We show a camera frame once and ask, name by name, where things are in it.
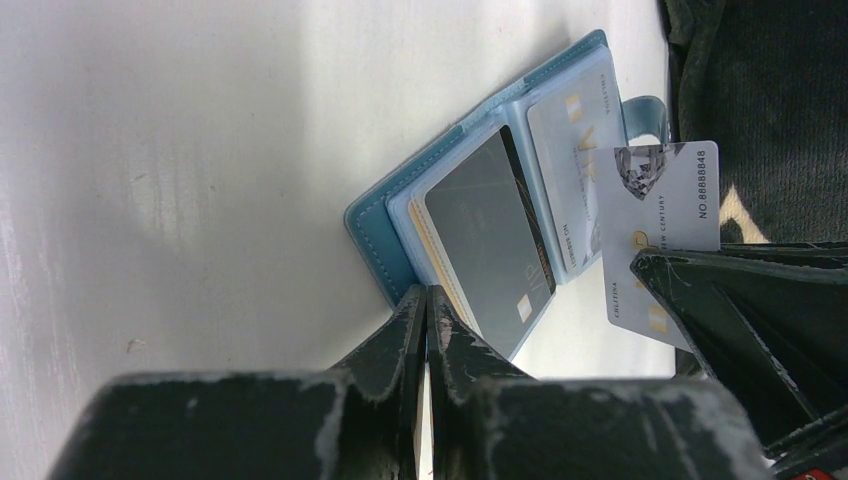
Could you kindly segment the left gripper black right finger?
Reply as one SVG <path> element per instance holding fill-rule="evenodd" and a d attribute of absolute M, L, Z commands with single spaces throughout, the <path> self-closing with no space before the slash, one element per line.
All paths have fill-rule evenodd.
<path fill-rule="evenodd" d="M 459 318 L 441 286 L 427 288 L 434 470 L 437 479 L 525 479 L 519 436 L 533 380 Z"/>

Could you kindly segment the silver VIP credit card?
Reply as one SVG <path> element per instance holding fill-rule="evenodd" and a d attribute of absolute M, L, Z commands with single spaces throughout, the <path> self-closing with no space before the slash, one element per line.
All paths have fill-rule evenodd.
<path fill-rule="evenodd" d="M 600 252 L 594 158 L 625 142 L 611 63 L 573 67 L 530 96 L 529 131 L 564 267 L 576 276 Z"/>
<path fill-rule="evenodd" d="M 687 349 L 675 322 L 630 265 L 645 248 L 718 250 L 717 144 L 694 141 L 599 149 L 593 166 L 609 322 Z"/>

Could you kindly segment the blue leather card holder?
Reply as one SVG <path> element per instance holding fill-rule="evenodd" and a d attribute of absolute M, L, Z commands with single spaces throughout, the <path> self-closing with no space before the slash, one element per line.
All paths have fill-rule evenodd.
<path fill-rule="evenodd" d="M 397 304 L 412 285 L 441 286 L 460 320 L 481 336 L 424 212 L 421 195 L 430 180 L 456 165 L 476 141 L 502 125 L 512 131 L 556 282 L 555 293 L 559 286 L 578 277 L 596 261 L 600 252 L 578 275 L 569 275 L 565 270 L 526 111 L 532 93 L 546 82 L 573 67 L 584 68 L 601 60 L 614 68 L 606 36 L 596 30 L 484 100 L 348 207 L 344 217 L 346 227 L 391 304 Z M 643 135 L 661 140 L 668 138 L 667 111 L 660 99 L 642 96 L 623 100 L 620 97 L 620 102 L 625 142 L 614 147 L 625 146 Z"/>

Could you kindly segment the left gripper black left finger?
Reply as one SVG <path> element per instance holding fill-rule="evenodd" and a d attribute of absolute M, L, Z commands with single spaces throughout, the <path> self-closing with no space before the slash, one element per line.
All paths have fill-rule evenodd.
<path fill-rule="evenodd" d="M 391 317 L 334 367 L 349 374 L 337 479 L 415 479 L 425 365 L 426 288 L 414 285 Z"/>

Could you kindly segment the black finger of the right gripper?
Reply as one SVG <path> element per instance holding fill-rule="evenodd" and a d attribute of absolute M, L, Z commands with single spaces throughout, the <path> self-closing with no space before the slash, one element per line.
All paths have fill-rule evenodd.
<path fill-rule="evenodd" d="M 657 250 L 630 265 L 765 448 L 847 422 L 847 268 Z"/>
<path fill-rule="evenodd" d="M 818 269 L 846 269 L 847 243 L 723 244 L 723 255 Z"/>

